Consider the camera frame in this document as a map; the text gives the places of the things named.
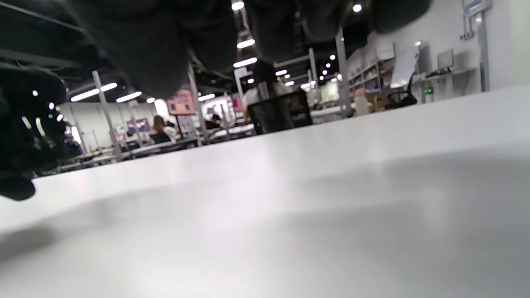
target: office chair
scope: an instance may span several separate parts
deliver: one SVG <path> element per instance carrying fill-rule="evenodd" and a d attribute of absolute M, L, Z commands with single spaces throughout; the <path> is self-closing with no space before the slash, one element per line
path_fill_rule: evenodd
<path fill-rule="evenodd" d="M 410 76 L 409 84 L 407 85 L 407 90 L 393 92 L 387 96 L 390 103 L 385 105 L 386 110 L 395 110 L 399 108 L 412 106 L 418 103 L 418 100 L 414 97 L 414 95 L 412 95 L 412 78 L 413 77 L 414 77 L 414 73 L 412 73 L 412 75 Z M 401 95 L 401 94 L 406 94 L 402 100 L 395 101 L 392 99 L 393 95 Z"/>
<path fill-rule="evenodd" d="M 248 110 L 258 135 L 313 125 L 303 90 L 251 104 Z"/>

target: pipe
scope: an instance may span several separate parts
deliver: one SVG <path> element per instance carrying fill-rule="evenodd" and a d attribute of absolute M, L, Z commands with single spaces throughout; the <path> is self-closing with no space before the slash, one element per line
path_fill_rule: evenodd
<path fill-rule="evenodd" d="M 33 11 L 26 10 L 26 9 L 20 8 L 18 6 L 7 4 L 7 3 L 4 3 L 4 2 L 0 2 L 0 6 L 6 7 L 6 8 L 9 8 L 9 9 L 21 12 L 21 13 L 25 13 L 25 14 L 28 14 L 28 15 L 31 15 L 31 16 L 34 16 L 34 17 L 38 17 L 39 19 L 42 19 L 42 20 L 45 20 L 45 21 L 48 21 L 48 22 L 52 22 L 54 24 L 61 25 L 63 27 L 66 27 L 66 28 L 69 28 L 69 29 L 72 29 L 72 30 L 76 30 L 76 31 L 79 31 L 79 32 L 85 32 L 85 30 L 83 30 L 83 29 L 81 29 L 81 28 L 79 28 L 77 26 L 70 25 L 68 23 L 58 21 L 58 20 L 53 19 L 51 17 L 45 16 L 45 15 L 42 15 L 42 14 L 39 14 L 39 13 L 36 13 L 36 12 L 33 12 Z"/>

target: table surface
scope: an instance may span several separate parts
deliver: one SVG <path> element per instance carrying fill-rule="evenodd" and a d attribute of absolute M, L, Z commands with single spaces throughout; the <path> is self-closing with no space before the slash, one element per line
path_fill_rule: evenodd
<path fill-rule="evenodd" d="M 529 92 L 37 179 L 0 296 L 526 298 Z"/>
<path fill-rule="evenodd" d="M 242 125 L 242 126 L 238 126 L 238 127 L 232 127 L 232 128 L 229 128 L 228 131 L 230 132 L 230 134 L 240 134 L 240 133 L 244 133 L 244 132 L 249 132 L 251 130 L 254 129 L 254 124 L 247 124 L 247 125 Z M 226 129 L 223 129 L 223 130 L 220 130 L 214 134 L 212 134 L 210 136 L 210 139 L 214 139 L 214 138 L 218 138 L 218 137 L 224 137 L 226 136 L 227 133 L 226 133 Z"/>

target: sign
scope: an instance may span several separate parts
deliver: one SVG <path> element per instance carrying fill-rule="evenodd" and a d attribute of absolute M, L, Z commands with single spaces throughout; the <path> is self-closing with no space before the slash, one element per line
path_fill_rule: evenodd
<path fill-rule="evenodd" d="M 179 89 L 175 96 L 166 100 L 167 109 L 170 115 L 195 115 L 195 105 L 193 104 L 193 95 L 187 89 Z"/>

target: bottle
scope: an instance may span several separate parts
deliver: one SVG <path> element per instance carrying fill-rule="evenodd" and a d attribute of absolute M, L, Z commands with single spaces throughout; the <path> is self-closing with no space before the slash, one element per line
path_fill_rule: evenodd
<path fill-rule="evenodd" d="M 366 98 L 366 89 L 359 88 L 354 93 L 354 103 L 357 116 L 368 115 L 370 113 L 368 107 L 368 98 Z"/>

